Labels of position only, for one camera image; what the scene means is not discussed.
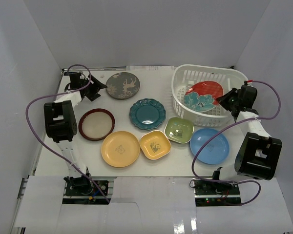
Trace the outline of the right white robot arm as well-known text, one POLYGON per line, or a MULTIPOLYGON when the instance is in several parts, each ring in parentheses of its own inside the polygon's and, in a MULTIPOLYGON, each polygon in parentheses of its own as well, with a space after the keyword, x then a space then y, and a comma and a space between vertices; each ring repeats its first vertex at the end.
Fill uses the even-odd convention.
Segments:
POLYGON ((241 177, 257 180, 271 180, 274 177, 282 149, 282 141, 268 134, 261 120, 274 119, 260 117, 252 107, 257 97, 257 89, 247 81, 241 88, 232 88, 216 100, 231 113, 235 125, 239 126, 244 139, 232 167, 219 168, 219 177, 211 181, 211 190, 220 195, 229 187, 227 180, 240 181, 241 177))

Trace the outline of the red plate with teal flower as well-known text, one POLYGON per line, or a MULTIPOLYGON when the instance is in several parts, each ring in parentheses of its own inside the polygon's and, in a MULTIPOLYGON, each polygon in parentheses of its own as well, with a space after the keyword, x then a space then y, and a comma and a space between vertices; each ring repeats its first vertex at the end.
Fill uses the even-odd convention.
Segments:
POLYGON ((183 99, 187 108, 203 113, 218 105, 216 98, 224 94, 222 86, 215 81, 202 81, 190 87, 183 99))

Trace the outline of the grey plate with deer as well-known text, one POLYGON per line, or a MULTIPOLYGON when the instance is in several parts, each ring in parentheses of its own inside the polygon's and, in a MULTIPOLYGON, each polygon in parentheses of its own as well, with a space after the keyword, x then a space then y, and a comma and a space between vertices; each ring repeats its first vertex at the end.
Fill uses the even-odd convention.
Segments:
POLYGON ((112 75, 107 81, 106 91, 114 99, 125 100, 139 92, 140 81, 132 73, 119 72, 112 75))

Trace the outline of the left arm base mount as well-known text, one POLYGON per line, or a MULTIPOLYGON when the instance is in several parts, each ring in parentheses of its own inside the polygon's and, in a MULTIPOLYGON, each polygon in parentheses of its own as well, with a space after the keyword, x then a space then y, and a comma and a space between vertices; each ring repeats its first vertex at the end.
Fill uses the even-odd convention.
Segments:
POLYGON ((66 205, 108 205, 99 189, 84 176, 65 177, 65 189, 62 204, 66 205))

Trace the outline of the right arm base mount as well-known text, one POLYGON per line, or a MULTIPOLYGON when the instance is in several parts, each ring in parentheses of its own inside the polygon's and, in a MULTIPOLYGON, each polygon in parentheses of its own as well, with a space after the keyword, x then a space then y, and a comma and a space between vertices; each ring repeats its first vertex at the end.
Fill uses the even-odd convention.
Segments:
POLYGON ((192 179, 189 183, 194 191, 196 207, 238 206, 241 204, 237 185, 192 179))

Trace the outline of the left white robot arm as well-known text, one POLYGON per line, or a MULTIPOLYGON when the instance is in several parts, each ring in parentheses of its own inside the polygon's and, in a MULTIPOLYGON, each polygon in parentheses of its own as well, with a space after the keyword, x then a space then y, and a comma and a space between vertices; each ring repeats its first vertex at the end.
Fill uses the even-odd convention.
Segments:
POLYGON ((82 162, 73 137, 78 132, 74 107, 84 98, 94 101, 101 95, 99 91, 107 86, 94 76, 87 77, 80 72, 69 72, 70 82, 65 86, 65 95, 54 102, 45 103, 44 122, 47 136, 60 148, 68 167, 68 178, 81 177, 87 167, 82 162))

